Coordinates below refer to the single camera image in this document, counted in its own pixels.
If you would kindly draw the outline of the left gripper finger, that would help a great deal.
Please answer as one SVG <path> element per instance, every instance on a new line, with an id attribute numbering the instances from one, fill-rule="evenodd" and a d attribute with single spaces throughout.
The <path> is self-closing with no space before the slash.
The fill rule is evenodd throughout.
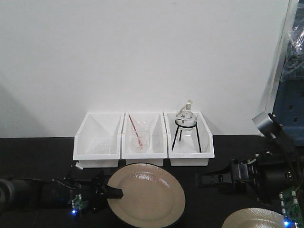
<path id="1" fill-rule="evenodd" d="M 121 199 L 124 194 L 122 189 L 104 186 L 104 195 L 107 199 Z"/>

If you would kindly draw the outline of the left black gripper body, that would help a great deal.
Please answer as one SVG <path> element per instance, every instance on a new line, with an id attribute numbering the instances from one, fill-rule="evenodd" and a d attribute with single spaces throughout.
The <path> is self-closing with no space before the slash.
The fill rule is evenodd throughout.
<path id="1" fill-rule="evenodd" d="M 78 178 L 69 175 L 43 183 L 40 207 L 44 209 L 69 209 L 71 213 L 97 213 L 106 207 L 106 175 Z"/>

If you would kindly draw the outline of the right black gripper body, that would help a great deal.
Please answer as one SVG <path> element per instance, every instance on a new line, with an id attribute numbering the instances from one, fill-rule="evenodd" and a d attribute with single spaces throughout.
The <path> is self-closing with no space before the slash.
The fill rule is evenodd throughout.
<path id="1" fill-rule="evenodd" d="M 237 193 L 247 194 L 249 187 L 263 204 L 272 204 L 273 200 L 265 185 L 262 184 L 262 174 L 258 170 L 257 159 L 230 161 L 230 176 Z"/>

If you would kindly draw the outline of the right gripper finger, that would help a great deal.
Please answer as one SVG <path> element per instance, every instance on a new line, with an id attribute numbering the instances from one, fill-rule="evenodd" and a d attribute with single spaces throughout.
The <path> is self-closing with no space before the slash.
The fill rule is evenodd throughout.
<path id="1" fill-rule="evenodd" d="M 229 171 L 215 171 L 194 174 L 196 187 L 234 186 Z"/>
<path id="2" fill-rule="evenodd" d="M 218 192 L 224 195 L 246 195 L 247 193 L 245 185 L 221 185 L 217 188 Z"/>

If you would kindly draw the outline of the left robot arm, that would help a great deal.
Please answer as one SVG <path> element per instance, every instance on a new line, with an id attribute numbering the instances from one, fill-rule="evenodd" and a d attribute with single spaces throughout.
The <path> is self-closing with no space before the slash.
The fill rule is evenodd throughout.
<path id="1" fill-rule="evenodd" d="M 92 179 L 68 175 L 63 179 L 34 178 L 0 180 L 0 211 L 35 211 L 38 209 L 69 209 L 73 216 L 97 212 L 108 199 L 122 199 L 122 189 L 107 184 L 107 176 L 100 172 Z"/>

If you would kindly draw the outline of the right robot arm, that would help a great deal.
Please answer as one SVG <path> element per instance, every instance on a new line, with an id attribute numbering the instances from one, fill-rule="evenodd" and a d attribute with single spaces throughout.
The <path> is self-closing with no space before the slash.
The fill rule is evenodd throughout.
<path id="1" fill-rule="evenodd" d="M 249 159 L 232 159 L 221 170 L 196 173 L 194 183 L 197 188 L 216 188 L 220 194 L 271 204 L 282 191 L 296 185 L 292 168 L 297 177 L 301 175 L 302 157 L 294 153 L 287 155 L 292 166 L 283 152 L 265 150 Z"/>

